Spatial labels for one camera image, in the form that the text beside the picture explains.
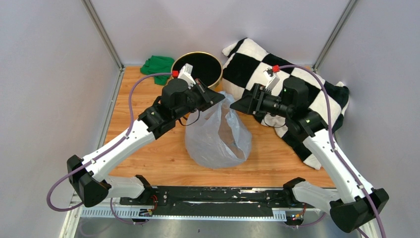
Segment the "translucent blue plastic bag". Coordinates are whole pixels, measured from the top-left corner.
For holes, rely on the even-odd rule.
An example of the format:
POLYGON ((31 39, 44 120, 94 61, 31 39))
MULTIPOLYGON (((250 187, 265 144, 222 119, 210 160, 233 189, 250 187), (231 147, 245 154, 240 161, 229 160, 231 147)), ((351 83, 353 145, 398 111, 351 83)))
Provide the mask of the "translucent blue plastic bag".
POLYGON ((252 134, 230 106, 234 97, 224 91, 224 100, 186 119, 185 146, 192 160, 210 169, 238 166, 252 150, 252 134))

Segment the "orange trash bin gold rim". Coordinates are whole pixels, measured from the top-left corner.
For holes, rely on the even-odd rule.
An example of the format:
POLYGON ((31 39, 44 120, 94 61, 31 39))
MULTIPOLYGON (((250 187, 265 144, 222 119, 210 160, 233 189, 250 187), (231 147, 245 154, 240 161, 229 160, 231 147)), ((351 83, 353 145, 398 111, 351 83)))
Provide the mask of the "orange trash bin gold rim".
POLYGON ((180 71, 186 64, 193 66, 192 77, 198 78, 210 89, 216 89, 222 80, 222 64, 213 55, 205 52, 191 52, 178 58, 171 71, 180 71))

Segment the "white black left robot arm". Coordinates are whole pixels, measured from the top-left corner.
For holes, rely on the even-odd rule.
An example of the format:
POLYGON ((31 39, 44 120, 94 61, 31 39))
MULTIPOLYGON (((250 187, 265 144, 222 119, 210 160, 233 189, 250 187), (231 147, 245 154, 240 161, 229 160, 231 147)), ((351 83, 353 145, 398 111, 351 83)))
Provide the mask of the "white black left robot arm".
POLYGON ((153 105, 145 109, 128 129, 97 151, 67 160, 69 181, 85 207, 93 207, 107 198, 133 198, 148 204, 152 198, 149 183, 140 175, 113 177, 109 173, 126 158, 172 130, 176 122, 195 111, 204 112, 225 96, 199 80, 189 85, 176 78, 163 87, 153 105))

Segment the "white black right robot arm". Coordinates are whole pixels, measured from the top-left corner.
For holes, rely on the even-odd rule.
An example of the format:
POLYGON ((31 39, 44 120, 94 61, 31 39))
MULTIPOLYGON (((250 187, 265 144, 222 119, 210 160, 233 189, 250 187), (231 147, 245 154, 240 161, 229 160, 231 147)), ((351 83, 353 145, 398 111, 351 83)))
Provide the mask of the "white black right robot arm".
POLYGON ((280 116, 288 131, 321 163, 336 186, 336 192, 312 185, 303 178, 284 184, 284 203, 295 207, 306 203, 327 213, 342 231, 350 233, 375 219, 389 200, 383 188, 374 188, 351 165, 320 114, 308 106, 309 89, 299 78, 287 78, 279 96, 255 84, 251 92, 231 104, 247 115, 280 116))

